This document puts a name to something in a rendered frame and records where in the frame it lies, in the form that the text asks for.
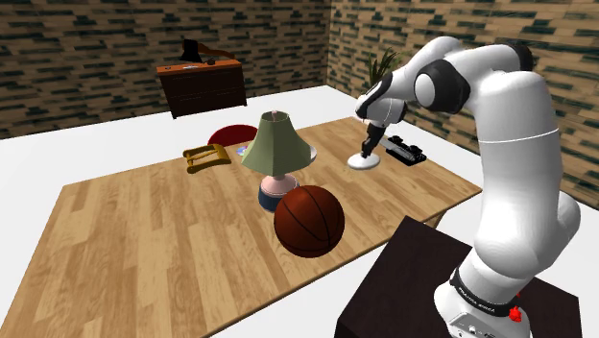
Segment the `white round plate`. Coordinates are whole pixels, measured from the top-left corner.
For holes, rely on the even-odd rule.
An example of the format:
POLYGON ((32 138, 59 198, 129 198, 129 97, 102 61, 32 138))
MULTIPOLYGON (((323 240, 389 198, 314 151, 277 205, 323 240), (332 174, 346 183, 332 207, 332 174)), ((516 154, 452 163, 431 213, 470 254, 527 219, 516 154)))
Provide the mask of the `white round plate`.
POLYGON ((369 170, 380 163, 380 156, 370 154, 363 157, 361 153, 355 154, 347 159, 347 166, 354 170, 369 170))

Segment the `black stapler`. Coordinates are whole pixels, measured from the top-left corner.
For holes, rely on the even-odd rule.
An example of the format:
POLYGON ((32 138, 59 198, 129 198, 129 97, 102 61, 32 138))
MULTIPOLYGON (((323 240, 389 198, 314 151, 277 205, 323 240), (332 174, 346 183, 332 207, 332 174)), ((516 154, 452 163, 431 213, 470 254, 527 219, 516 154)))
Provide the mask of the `black stapler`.
POLYGON ((383 137, 379 144, 385 148, 388 155, 398 159, 406 166, 412 166, 427 160, 421 148, 416 145, 407 145, 398 135, 383 137))

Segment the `green potted plant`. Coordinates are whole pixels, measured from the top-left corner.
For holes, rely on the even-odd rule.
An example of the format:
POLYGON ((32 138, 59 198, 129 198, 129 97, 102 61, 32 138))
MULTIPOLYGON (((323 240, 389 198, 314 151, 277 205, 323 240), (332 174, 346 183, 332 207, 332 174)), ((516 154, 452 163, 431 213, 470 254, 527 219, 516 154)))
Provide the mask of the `green potted plant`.
POLYGON ((387 48, 380 59, 369 54, 367 61, 369 87, 376 85, 387 73, 394 71, 402 61, 404 54, 387 48))

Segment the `green shade table lamp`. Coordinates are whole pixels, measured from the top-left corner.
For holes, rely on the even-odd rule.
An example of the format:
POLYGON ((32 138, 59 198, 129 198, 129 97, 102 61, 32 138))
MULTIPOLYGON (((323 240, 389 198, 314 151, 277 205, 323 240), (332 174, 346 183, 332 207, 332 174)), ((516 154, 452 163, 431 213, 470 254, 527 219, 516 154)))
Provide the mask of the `green shade table lamp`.
POLYGON ((289 114, 273 110, 261 115, 241 164, 264 176, 258 202, 265 210, 275 212, 282 198, 300 185, 292 173, 307 167, 314 158, 313 148, 298 135, 289 114))

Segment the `brown basketball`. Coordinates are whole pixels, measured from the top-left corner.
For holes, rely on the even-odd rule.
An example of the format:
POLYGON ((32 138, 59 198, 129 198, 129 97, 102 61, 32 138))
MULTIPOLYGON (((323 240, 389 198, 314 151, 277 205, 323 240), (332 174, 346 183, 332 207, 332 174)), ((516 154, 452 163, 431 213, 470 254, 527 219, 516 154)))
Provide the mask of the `brown basketball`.
POLYGON ((274 229, 291 254, 315 258, 332 251, 345 230, 345 213, 338 199, 316 185, 288 192, 276 207, 274 229))

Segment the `dark robot stand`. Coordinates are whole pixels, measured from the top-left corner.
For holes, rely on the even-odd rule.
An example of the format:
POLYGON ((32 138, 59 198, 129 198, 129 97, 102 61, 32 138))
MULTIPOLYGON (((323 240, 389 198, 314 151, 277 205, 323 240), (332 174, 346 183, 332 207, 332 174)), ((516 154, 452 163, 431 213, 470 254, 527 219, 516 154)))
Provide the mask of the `dark robot stand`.
MULTIPOLYGON (((470 250, 406 216, 340 315, 334 338, 450 338, 433 294, 470 250)), ((534 278, 519 304, 534 338, 583 338, 576 296, 534 278)))

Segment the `dark wooden dresser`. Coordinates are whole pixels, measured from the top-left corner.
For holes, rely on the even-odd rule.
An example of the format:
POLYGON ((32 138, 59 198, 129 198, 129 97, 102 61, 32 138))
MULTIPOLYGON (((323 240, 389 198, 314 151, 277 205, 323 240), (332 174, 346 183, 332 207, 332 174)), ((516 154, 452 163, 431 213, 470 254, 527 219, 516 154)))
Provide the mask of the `dark wooden dresser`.
POLYGON ((182 50, 182 64, 156 69, 174 119, 247 104, 242 63, 232 53, 192 39, 182 50))

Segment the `light wooden table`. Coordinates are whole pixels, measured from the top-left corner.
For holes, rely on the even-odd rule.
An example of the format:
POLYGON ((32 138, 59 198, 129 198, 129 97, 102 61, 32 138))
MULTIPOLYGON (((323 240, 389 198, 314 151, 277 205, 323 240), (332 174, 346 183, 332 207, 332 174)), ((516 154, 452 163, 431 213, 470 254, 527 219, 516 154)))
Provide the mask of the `light wooden table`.
POLYGON ((401 220, 433 224, 477 185, 433 161, 347 159, 366 127, 348 117, 300 131, 317 149, 298 171, 341 203, 342 240, 319 258, 288 253, 239 157, 186 172, 183 159, 66 185, 0 338, 203 338, 384 244, 401 220))

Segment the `yellow open frame holder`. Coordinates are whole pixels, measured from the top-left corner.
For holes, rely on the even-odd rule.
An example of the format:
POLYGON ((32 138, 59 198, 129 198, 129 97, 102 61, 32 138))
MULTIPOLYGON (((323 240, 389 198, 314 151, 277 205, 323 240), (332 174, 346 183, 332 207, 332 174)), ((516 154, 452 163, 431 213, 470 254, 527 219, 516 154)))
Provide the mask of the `yellow open frame holder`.
POLYGON ((185 150, 182 156, 187 162, 187 173, 195 174, 203 169, 231 164, 225 148, 219 144, 208 144, 202 147, 185 150))

